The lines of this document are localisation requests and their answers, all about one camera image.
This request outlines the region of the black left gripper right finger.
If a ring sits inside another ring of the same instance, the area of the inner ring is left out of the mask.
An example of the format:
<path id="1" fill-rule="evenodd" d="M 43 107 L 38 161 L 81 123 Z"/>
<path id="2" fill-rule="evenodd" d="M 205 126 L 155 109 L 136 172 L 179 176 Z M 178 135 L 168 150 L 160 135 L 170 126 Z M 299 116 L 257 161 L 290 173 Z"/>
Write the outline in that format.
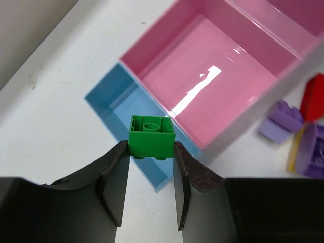
<path id="1" fill-rule="evenodd" d="M 223 178 L 174 144 L 184 242 L 323 242 L 323 180 Z"/>

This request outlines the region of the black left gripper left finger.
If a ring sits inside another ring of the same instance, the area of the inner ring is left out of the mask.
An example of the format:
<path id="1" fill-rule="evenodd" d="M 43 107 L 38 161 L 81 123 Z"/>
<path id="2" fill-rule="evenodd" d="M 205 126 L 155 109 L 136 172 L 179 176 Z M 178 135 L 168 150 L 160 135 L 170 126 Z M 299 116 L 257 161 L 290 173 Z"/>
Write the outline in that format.
<path id="1" fill-rule="evenodd" d="M 130 158 L 127 140 L 47 185 L 1 178 L 1 242 L 115 242 Z"/>

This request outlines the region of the small green lego brick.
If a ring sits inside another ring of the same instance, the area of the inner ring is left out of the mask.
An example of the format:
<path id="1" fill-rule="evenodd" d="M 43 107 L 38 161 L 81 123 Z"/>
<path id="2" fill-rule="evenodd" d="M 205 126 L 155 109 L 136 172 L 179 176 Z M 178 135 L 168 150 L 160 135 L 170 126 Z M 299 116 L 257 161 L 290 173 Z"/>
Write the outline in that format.
<path id="1" fill-rule="evenodd" d="M 135 159 L 173 157 L 176 133 L 169 117 L 139 116 L 131 118 L 128 154 Z"/>

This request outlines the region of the purple yellow round lego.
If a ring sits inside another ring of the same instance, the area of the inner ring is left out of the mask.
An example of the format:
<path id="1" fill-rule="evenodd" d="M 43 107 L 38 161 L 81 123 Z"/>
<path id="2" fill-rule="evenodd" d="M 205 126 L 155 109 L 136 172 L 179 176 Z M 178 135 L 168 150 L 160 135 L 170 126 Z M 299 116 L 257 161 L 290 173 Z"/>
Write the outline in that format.
<path id="1" fill-rule="evenodd" d="M 308 123 L 294 135 L 286 170 L 323 179 L 323 125 Z"/>

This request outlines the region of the lavender lego piece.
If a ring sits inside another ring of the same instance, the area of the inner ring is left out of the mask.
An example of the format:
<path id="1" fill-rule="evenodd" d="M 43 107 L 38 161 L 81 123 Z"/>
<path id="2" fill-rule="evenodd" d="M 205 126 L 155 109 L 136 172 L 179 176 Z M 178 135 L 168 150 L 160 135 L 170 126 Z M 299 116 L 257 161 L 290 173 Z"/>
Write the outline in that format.
<path id="1" fill-rule="evenodd" d="M 284 100 L 278 100 L 270 108 L 265 119 L 258 127 L 258 132 L 276 144 L 282 144 L 304 124 L 299 109 L 289 107 Z"/>

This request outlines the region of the red curved lego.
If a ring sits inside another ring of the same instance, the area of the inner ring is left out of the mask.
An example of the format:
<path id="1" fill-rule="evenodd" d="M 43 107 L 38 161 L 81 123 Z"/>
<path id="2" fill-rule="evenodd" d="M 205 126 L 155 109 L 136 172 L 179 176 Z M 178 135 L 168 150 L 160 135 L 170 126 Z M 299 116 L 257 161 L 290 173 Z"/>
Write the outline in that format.
<path id="1" fill-rule="evenodd" d="M 305 87 L 300 113 L 305 122 L 313 122 L 323 117 L 323 74 L 311 78 Z"/>

